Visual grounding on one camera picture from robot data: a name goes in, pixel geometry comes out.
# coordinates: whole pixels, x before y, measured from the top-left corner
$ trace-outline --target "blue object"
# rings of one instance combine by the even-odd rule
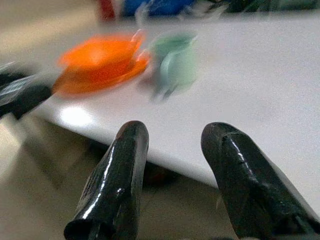
[[[150,16],[176,15],[185,6],[191,5],[195,0],[154,0],[150,6]],[[150,0],[125,0],[123,15],[134,16],[137,8],[143,3],[149,3]]]

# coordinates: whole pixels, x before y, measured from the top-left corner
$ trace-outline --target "floor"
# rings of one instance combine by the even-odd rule
[[[3,117],[0,132],[0,239],[64,239],[64,227],[101,154],[88,139],[30,115],[19,122]],[[46,171],[51,161],[56,163],[52,174]],[[143,189],[138,239],[221,236],[236,239],[217,189],[184,176]]]
[[[1,0],[0,56],[99,23],[95,0]]]

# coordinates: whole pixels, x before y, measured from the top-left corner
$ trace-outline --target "orange saucer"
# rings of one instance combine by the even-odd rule
[[[93,74],[92,72],[67,68],[54,83],[52,91],[61,96],[68,96],[114,87],[142,73],[147,68],[149,60],[150,56],[147,53],[142,53],[133,58],[129,71],[113,78],[108,78],[106,74],[101,75],[99,72]]]

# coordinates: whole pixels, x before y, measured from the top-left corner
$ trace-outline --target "light green cup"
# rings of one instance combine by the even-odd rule
[[[151,45],[155,59],[157,92],[185,89],[196,80],[193,43],[196,34],[184,32],[156,39]]]

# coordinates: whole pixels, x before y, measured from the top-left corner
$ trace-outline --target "white tabletop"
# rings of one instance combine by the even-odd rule
[[[36,114],[71,131],[109,144],[127,121],[145,123],[148,160],[216,186],[200,146],[202,130],[226,122],[247,133],[283,170],[320,215],[320,17],[299,16],[213,22],[170,20],[146,25],[147,43],[168,31],[198,33],[197,81],[167,101],[150,100],[142,77],[112,91],[44,102]],[[61,53],[104,29],[82,29],[17,54],[59,72]]]

